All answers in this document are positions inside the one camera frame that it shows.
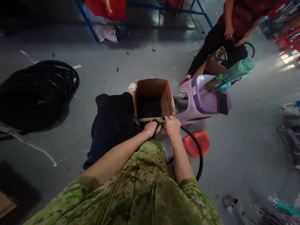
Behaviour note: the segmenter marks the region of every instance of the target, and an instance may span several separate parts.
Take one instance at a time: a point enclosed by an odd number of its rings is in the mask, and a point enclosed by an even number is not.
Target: bracelet
[[[143,129],[142,132],[143,132],[144,130],[148,132],[148,139],[147,139],[147,141],[148,141],[149,138],[150,138],[150,132],[149,132],[147,129]]]

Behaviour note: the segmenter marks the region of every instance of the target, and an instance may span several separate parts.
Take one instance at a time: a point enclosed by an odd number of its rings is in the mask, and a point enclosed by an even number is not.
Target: blue metal frame
[[[143,4],[143,3],[135,3],[135,2],[127,2],[126,6],[136,7],[136,8],[146,8],[146,9],[157,9],[157,10],[171,11],[171,12],[175,12],[175,13],[188,13],[188,14],[204,15],[210,28],[212,28],[213,27],[212,22],[210,21],[208,15],[206,14],[206,12],[205,12],[204,8],[202,7],[199,0],[193,0],[191,8],[193,7],[195,1],[197,1],[197,4],[199,5],[202,12],[197,12],[194,10],[187,10],[187,9],[179,9],[179,8],[166,8],[163,6],[156,6],[156,5],[151,5],[151,4]],[[125,36],[128,37],[129,34],[128,34],[127,26],[124,25],[124,28],[125,28]]]
[[[281,15],[287,13],[289,10],[291,10],[295,5],[297,5],[298,3],[300,3],[300,0],[296,0],[294,2],[292,2],[291,5],[289,5],[286,9],[284,9],[281,13],[279,13],[276,18],[280,17]],[[267,36],[267,38],[271,37],[275,32],[281,30],[284,26],[286,26],[287,24],[289,24],[292,20],[294,20],[297,16],[299,16],[300,14],[297,14],[296,16],[294,16],[292,19],[290,19],[289,21],[285,22],[282,26],[280,26],[279,28],[277,29],[273,29],[273,26],[271,23],[273,22],[270,22],[269,19],[266,19],[265,20],[265,24],[267,25],[267,27],[270,29],[270,34]]]
[[[92,26],[92,24],[91,24],[88,16],[85,14],[85,11],[82,8],[80,0],[75,0],[75,2],[77,4],[77,6],[78,6],[78,8],[79,8],[79,10],[80,10],[80,12],[81,12],[84,20],[85,20],[85,22],[87,23],[88,28],[90,28],[90,31],[91,31],[92,35],[94,36],[96,42],[98,42],[99,38],[97,37],[97,35],[96,35],[96,33],[95,33],[94,29],[93,29],[93,26]]]
[[[298,13],[297,15],[295,15],[292,19],[290,19],[289,21],[285,22],[282,26],[280,26],[279,28],[277,28],[276,30],[273,30],[273,32],[271,32],[271,34],[269,34],[267,36],[267,38],[269,38],[270,36],[272,36],[274,33],[276,33],[277,31],[280,31],[284,26],[286,26],[288,23],[290,23],[292,20],[296,19],[298,16],[300,15],[300,13]]]
[[[162,6],[156,6],[156,5],[151,5],[151,4],[143,4],[143,3],[135,3],[135,2],[127,2],[126,5],[128,7],[157,9],[157,10],[171,11],[171,12],[175,12],[175,13],[188,13],[188,14],[204,15],[207,22],[208,22],[208,24],[209,24],[209,26],[212,28],[213,27],[212,22],[210,21],[208,15],[206,14],[206,12],[203,9],[203,7],[202,7],[199,0],[193,0],[191,8],[193,7],[195,1],[197,1],[197,4],[199,5],[199,7],[201,9],[201,12],[197,12],[197,11],[194,11],[194,10],[187,10],[187,9],[179,9],[179,8],[166,8],[166,7],[162,7]],[[82,8],[80,0],[75,0],[75,2],[77,4],[84,20],[85,20],[85,22],[87,23],[88,28],[90,28],[92,35],[94,36],[95,40],[98,42],[99,39],[98,39],[98,37],[97,37],[93,27],[92,27],[92,24],[91,24],[89,18],[87,17],[87,15],[85,14],[85,11]],[[125,38],[126,38],[126,40],[128,40],[129,32],[128,32],[128,29],[127,29],[127,22],[123,21],[123,26],[124,26],[124,29],[125,29]]]

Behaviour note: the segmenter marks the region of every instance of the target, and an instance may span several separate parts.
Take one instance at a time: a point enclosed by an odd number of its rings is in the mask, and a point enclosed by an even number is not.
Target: bottle cap
[[[239,64],[244,73],[247,73],[254,68],[254,62],[250,57],[240,60]]]

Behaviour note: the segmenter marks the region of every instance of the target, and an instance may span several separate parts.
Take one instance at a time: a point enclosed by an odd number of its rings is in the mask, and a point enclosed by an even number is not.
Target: camouflage shirt
[[[222,224],[194,179],[174,180],[158,141],[145,142],[120,173],[95,188],[75,179],[26,224]]]

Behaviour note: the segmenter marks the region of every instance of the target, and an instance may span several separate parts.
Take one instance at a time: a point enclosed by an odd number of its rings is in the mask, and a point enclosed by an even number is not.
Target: orange plastic stool
[[[210,147],[210,142],[206,131],[205,130],[195,131],[192,133],[192,135],[194,135],[197,141],[199,142],[202,150],[202,155],[204,157]],[[194,158],[200,158],[197,145],[189,135],[183,138],[183,145],[185,147],[185,150],[190,156]]]

